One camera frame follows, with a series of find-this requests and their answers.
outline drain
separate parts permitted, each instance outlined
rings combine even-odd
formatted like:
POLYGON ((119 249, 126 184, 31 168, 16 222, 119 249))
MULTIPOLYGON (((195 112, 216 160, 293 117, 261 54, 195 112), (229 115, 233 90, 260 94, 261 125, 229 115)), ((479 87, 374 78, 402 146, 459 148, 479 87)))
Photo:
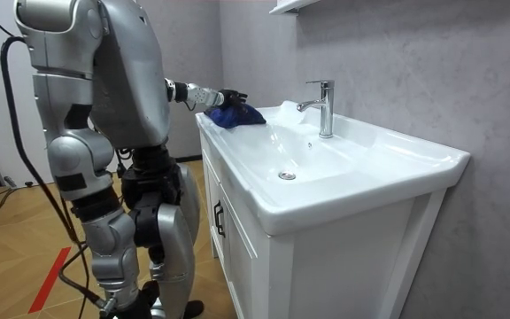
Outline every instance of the drain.
POLYGON ((293 179, 297 178, 297 176, 294 175, 294 173, 289 172, 289 171, 283 171, 283 172, 279 173, 279 177, 281 179, 287 180, 287 181, 292 181, 293 179))

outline cabinet door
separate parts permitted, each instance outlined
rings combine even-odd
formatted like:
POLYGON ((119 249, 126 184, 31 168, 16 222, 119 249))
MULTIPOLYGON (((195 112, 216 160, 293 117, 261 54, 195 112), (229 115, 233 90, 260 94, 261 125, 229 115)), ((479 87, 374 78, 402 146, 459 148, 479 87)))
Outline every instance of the cabinet door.
POLYGON ((206 201, 205 211, 208 214, 207 217, 208 217, 208 222, 210 224, 210 230, 211 230, 212 225, 213 225, 213 206, 215 205, 215 203, 212 202, 213 200, 212 200, 212 195, 211 195, 212 184, 213 184, 211 182, 211 180, 213 180, 213 175, 212 175, 212 172, 210 171, 210 165, 208 163, 209 163, 208 159, 204 155, 204 160, 202 161, 202 164, 204 166, 204 185, 205 185, 205 201, 206 201))
POLYGON ((223 267, 225 264, 225 253, 223 252, 223 240, 225 236, 225 210, 223 208, 223 203, 220 200, 220 183, 218 183, 217 177, 213 172, 212 165, 207 162, 206 166, 207 170, 205 176, 207 181, 206 183, 208 185, 206 189, 206 197, 208 197, 207 201, 208 214, 210 218, 210 235, 212 236, 213 243, 218 252, 218 257, 220 258, 220 262, 223 267))
POLYGON ((225 201, 226 210, 226 233, 225 245, 228 261, 229 290, 236 305, 236 312, 239 319, 252 319, 252 297, 251 297, 251 264, 254 256, 251 256, 250 249, 245 244, 237 215, 231 205, 225 201))

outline red tape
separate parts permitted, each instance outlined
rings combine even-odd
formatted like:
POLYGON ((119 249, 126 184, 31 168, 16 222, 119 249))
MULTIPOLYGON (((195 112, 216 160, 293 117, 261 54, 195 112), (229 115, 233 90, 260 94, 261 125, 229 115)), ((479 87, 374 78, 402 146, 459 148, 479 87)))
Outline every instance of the red tape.
POLYGON ((35 301, 33 301, 31 308, 28 310, 28 314, 32 314, 34 312, 43 310, 44 303, 46 302, 46 299, 49 298, 50 291, 52 291, 52 287, 54 286, 54 283, 57 281, 58 272, 60 272, 60 268, 66 262, 66 258, 70 253, 70 249, 71 247, 62 248, 62 250, 60 250, 60 253, 58 253, 58 257, 54 261, 54 265, 52 265, 52 268, 50 268, 49 274, 46 276, 46 279, 44 279, 44 283, 42 283, 41 289, 39 290, 39 293, 36 295, 35 301))

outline sink basin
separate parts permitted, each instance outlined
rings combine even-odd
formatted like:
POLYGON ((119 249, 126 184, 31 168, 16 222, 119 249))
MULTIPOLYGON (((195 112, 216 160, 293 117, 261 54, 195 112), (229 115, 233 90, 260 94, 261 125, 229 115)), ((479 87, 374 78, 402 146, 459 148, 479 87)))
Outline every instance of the sink basin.
POLYGON ((204 114, 197 124, 269 235, 444 190, 469 160, 467 152, 340 115, 335 136, 322 139, 320 111, 300 113, 295 102, 259 111, 267 125, 224 129, 204 114))

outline faucet handle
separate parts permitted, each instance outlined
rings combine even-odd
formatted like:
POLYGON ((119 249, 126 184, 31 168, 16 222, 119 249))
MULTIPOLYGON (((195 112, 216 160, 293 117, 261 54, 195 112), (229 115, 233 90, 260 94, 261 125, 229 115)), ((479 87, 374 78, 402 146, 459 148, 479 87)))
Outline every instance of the faucet handle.
POLYGON ((323 89, 333 89, 336 86, 336 81, 334 80, 317 80, 317 81, 309 81, 306 84, 310 83, 319 83, 323 89))

